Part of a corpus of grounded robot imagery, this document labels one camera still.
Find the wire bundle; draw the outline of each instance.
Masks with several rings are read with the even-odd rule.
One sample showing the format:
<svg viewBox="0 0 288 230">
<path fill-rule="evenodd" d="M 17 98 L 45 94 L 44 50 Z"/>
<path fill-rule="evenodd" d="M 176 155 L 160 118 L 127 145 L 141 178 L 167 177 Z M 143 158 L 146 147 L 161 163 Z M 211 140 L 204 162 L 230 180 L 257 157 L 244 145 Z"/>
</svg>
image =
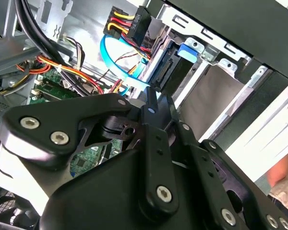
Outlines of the wire bundle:
<svg viewBox="0 0 288 230">
<path fill-rule="evenodd" d="M 14 0 L 18 22 L 25 34 L 30 38 L 34 45 L 49 59 L 59 65 L 66 66 L 63 58 L 55 49 L 52 42 L 44 35 L 38 27 L 27 0 Z M 61 71 L 60 75 L 78 92 L 81 96 L 91 95 L 75 76 L 67 71 Z"/>
<path fill-rule="evenodd" d="M 20 65 L 16 65 L 16 67 L 21 71 L 24 72 L 24 68 L 21 67 Z M 31 69 L 29 71 L 30 74 L 42 74 L 42 73 L 46 73 L 51 69 L 51 65 L 46 64 L 44 67 L 40 68 L 40 69 Z"/>
<path fill-rule="evenodd" d="M 134 42 L 130 41 L 126 36 L 126 34 L 129 31 L 129 28 L 131 27 L 134 16 L 122 15 L 117 12 L 114 12 L 114 15 L 116 17 L 110 18 L 111 22 L 108 24 L 107 29 L 110 30 L 112 26 L 120 29 L 122 31 L 122 34 L 121 34 L 122 39 L 126 43 L 131 45 L 142 58 L 150 60 L 150 57 L 151 57 L 150 50 L 148 48 L 145 48 L 144 46 L 138 47 Z"/>
<path fill-rule="evenodd" d="M 118 62 L 118 61 L 121 60 L 121 59 L 131 58 L 131 57 L 133 57 L 133 56 L 138 55 L 138 54 L 132 54 L 132 55 L 126 56 L 126 54 L 123 54 L 123 55 L 120 56 L 118 59 L 116 59 L 115 63 Z M 108 69 L 96 82 L 98 82 L 98 81 L 100 81 L 102 78 L 104 78 L 109 71 L 110 71 L 110 70 Z"/>
<path fill-rule="evenodd" d="M 118 90 L 120 89 L 122 83 L 123 83 L 122 79 L 118 79 L 115 82 L 115 84 L 112 86 L 112 88 L 110 89 L 109 92 L 118 92 Z"/>
<path fill-rule="evenodd" d="M 73 47 L 77 50 L 77 70 L 81 70 L 84 59 L 85 59 L 85 52 L 83 51 L 82 45 L 77 42 L 75 39 L 71 37 L 63 36 L 63 40 L 69 42 Z"/>
<path fill-rule="evenodd" d="M 96 81 L 94 81 L 86 73 L 83 73 L 83 72 L 81 72 L 79 70 L 70 68 L 68 66 L 63 66 L 63 65 L 58 64 L 58 63 L 56 63 L 54 61 L 51 61 L 51 60 L 49 60 L 49 59 L 47 59 L 46 57 L 43 57 L 43 56 L 38 56 L 37 60 L 57 68 L 58 72 L 61 72 L 61 70 L 64 70 L 64 71 L 67 71 L 69 73 L 73 73 L 73 74 L 79 76 L 80 78 L 82 78 L 83 80 L 88 81 L 89 83 L 91 83 L 92 86 L 98 91 L 99 94 L 103 94 L 104 93 L 104 91 L 100 88 L 100 86 L 96 83 Z"/>
</svg>

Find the screw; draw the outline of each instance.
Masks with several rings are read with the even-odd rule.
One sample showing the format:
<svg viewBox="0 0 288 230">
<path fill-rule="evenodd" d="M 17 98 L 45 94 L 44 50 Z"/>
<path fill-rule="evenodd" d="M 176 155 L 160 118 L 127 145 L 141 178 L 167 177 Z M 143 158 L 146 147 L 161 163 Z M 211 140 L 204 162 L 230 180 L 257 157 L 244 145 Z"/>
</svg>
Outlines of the screw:
<svg viewBox="0 0 288 230">
<path fill-rule="evenodd" d="M 68 135 L 60 131 L 52 133 L 50 139 L 56 145 L 66 145 L 69 141 Z"/>
<path fill-rule="evenodd" d="M 288 223 L 283 218 L 279 218 L 280 223 L 284 226 L 285 229 L 288 230 Z"/>
<path fill-rule="evenodd" d="M 216 149 L 216 145 L 213 142 L 210 142 L 209 145 L 211 148 Z"/>
<path fill-rule="evenodd" d="M 27 129 L 35 129 L 39 127 L 39 121 L 33 117 L 24 117 L 20 120 L 22 127 Z"/>
<path fill-rule="evenodd" d="M 227 210 L 226 208 L 221 210 L 222 216 L 224 218 L 224 220 L 231 226 L 235 226 L 236 225 L 236 219 L 234 217 L 234 215 Z"/>
<path fill-rule="evenodd" d="M 152 108 L 148 108 L 148 111 L 151 112 L 152 114 L 155 113 L 155 111 Z"/>
<path fill-rule="evenodd" d="M 186 124 L 183 124 L 182 127 L 184 127 L 184 129 L 186 129 L 186 130 L 190 130 L 190 127 L 187 126 Z"/>
<path fill-rule="evenodd" d="M 267 215 L 266 218 L 267 218 L 268 222 L 271 224 L 271 226 L 273 228 L 275 228 L 275 229 L 278 228 L 278 224 L 277 224 L 276 220 L 272 216 Z"/>
<path fill-rule="evenodd" d="M 165 203 L 169 203 L 172 200 L 172 193 L 162 185 L 157 188 L 157 196 Z"/>
<path fill-rule="evenodd" d="M 121 99 L 119 99 L 119 103 L 122 104 L 122 105 L 126 105 L 126 103 L 123 100 L 121 100 Z"/>
</svg>

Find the orange wire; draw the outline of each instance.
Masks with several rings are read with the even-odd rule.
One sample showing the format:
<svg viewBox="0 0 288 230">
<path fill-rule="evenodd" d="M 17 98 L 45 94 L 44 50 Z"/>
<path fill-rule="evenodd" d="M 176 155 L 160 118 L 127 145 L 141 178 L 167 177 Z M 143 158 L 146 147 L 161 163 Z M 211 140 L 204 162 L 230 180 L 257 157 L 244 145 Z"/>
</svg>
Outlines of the orange wire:
<svg viewBox="0 0 288 230">
<path fill-rule="evenodd" d="M 16 67 L 17 67 L 20 71 L 24 72 L 24 68 L 22 68 L 21 66 L 16 65 Z M 50 66 L 49 64 L 46 64 L 46 66 L 44 66 L 43 68 L 40 68 L 40 69 L 31 69 L 31 70 L 29 71 L 29 73 L 30 73 L 30 74 L 41 74 L 41 73 L 46 73 L 46 72 L 48 72 L 50 69 L 51 69 L 51 66 Z"/>
<path fill-rule="evenodd" d="M 87 74 L 83 73 L 82 71 L 75 70 L 75 69 L 67 67 L 67 66 L 59 65 L 58 63 L 56 63 L 54 61 L 51 61 L 51 60 L 49 60 L 49 59 L 47 59 L 47 58 L 45 58 L 43 56 L 38 56 L 37 60 L 45 62 L 46 64 L 52 65 L 52 66 L 57 67 L 57 68 L 59 66 L 61 66 L 61 68 L 63 70 L 66 70 L 66 71 L 68 71 L 70 73 L 76 74 L 76 75 L 80 76 L 81 78 L 85 79 L 86 81 L 92 83 L 93 86 L 95 86 L 97 88 L 99 94 L 103 94 L 104 93 L 104 91 L 100 88 L 100 86 L 91 77 L 89 77 Z"/>
</svg>

